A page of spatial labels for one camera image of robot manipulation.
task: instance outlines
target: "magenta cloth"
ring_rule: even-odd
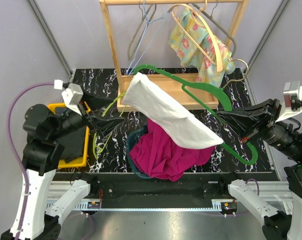
[[[149,133],[140,137],[130,156],[140,172],[152,178],[174,182],[190,167],[206,164],[215,148],[197,150],[179,147],[161,126],[150,119],[147,125]]]

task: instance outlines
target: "black marble surface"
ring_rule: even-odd
[[[196,73],[196,69],[175,69],[165,68],[170,73]],[[153,71],[145,70],[145,74],[153,74]],[[225,76],[222,82],[222,86],[226,83],[227,79],[240,79],[242,73],[237,69],[233,74]],[[97,96],[110,97],[114,99],[118,94],[118,83],[116,79],[116,73],[114,69],[77,69],[74,76],[74,83],[80,84],[85,90],[96,94]],[[247,88],[244,82],[232,82],[225,90],[226,94],[231,99],[233,108],[242,108],[249,106],[250,99],[248,96]],[[251,153],[248,147],[241,143],[232,130],[226,126],[223,126],[218,120],[216,120],[210,113],[205,110],[192,110],[191,111],[201,122],[207,125],[215,133],[217,133],[223,140],[238,152],[242,157],[251,159]],[[108,115],[118,116],[119,113],[116,109],[116,105],[108,111]],[[60,170],[61,172],[91,172],[91,173],[107,173],[107,172],[122,172],[130,173],[131,168],[126,158],[125,142],[127,136],[135,129],[139,129],[146,122],[146,117],[140,112],[125,112],[122,115],[125,118],[123,124],[119,125],[112,134],[106,149],[98,154],[98,160],[95,160],[92,150],[93,139],[90,138],[89,142],[89,160],[86,167],[81,168],[66,168]],[[105,139],[98,139],[97,144],[103,146]],[[252,142],[258,151],[258,161],[256,164],[247,166],[238,161],[226,150],[217,146],[211,156],[209,162],[203,166],[193,166],[187,172],[192,173],[207,173],[207,172],[269,172],[271,171],[268,157],[265,152],[264,144],[261,140]]]

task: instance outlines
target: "gray hanger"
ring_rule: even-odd
[[[200,10],[200,6],[199,5],[197,5],[195,3],[193,3],[192,5],[194,7],[196,7],[198,10]],[[214,25],[217,26],[218,29],[220,29],[226,35],[226,37],[228,39],[231,40],[231,42],[233,43],[233,51],[232,51],[232,55],[231,56],[233,56],[235,54],[235,52],[236,52],[236,42],[235,42],[235,39],[232,36],[230,36],[230,34],[217,21],[214,20],[214,18],[212,17],[212,15],[207,14],[205,11],[201,11],[201,13],[203,13]]]

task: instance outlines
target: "teal basket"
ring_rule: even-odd
[[[139,142],[140,137],[144,134],[145,134],[145,131],[144,131],[144,129],[141,128],[141,129],[134,130],[133,132],[131,132],[128,135],[127,140],[126,140],[126,156],[127,156],[127,159],[129,161],[129,164],[131,166],[133,173],[135,173],[140,178],[151,179],[150,176],[148,176],[147,174],[141,173],[137,169],[137,167],[135,166],[135,164],[129,154],[130,151],[132,150],[132,148],[135,146],[135,144],[137,144]]]

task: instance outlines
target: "wooden hanger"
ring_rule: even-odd
[[[204,7],[203,7],[203,8],[200,8],[199,10],[200,10],[200,12],[201,12],[201,11],[205,11],[206,8],[207,8],[207,0],[205,0],[205,5],[204,5]]]
[[[200,47],[200,45],[193,39],[193,37],[184,29],[184,27],[181,25],[180,21],[176,18],[175,13],[178,9],[178,6],[183,6],[188,8],[191,11],[191,16],[193,17],[195,23],[197,25],[199,25],[199,27],[205,27],[212,39],[212,43],[213,43],[213,47],[214,47],[214,52],[215,52],[215,57],[216,57],[216,62],[214,62],[210,56]],[[221,51],[220,48],[217,44],[217,41],[215,39],[215,36],[213,34],[213,32],[211,31],[210,27],[208,26],[208,24],[206,23],[206,21],[203,19],[203,17],[197,13],[192,7],[190,7],[187,4],[174,4],[168,11],[169,13],[172,14],[173,19],[175,20],[175,22],[178,24],[178,26],[183,30],[183,32],[190,38],[190,40],[196,45],[196,47],[207,57],[207,59],[214,65],[216,65],[216,71],[218,73],[223,71],[223,63],[222,63],[222,56],[221,56]]]
[[[195,8],[197,8],[197,9],[199,9],[201,11],[201,8],[200,8],[199,5],[197,5],[195,3],[193,3],[192,5]],[[204,14],[204,16],[206,16],[214,25],[216,25],[217,28],[220,29],[221,32],[223,32],[228,39],[230,39],[230,41],[233,43],[233,51],[232,51],[232,55],[231,56],[234,56],[234,54],[236,52],[236,49],[237,49],[237,45],[236,45],[235,39],[216,20],[214,20],[214,18],[213,18],[212,15],[207,14],[205,11],[201,11],[201,13]]]

